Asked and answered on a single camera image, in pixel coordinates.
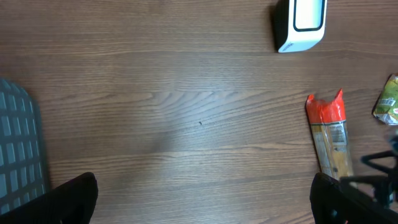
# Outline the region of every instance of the gray grid panel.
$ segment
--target gray grid panel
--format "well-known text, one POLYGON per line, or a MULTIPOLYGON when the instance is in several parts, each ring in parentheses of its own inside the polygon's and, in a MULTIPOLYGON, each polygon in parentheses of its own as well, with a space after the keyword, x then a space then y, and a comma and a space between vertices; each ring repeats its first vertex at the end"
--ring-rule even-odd
POLYGON ((45 193, 32 99, 0 81, 0 214, 45 193))

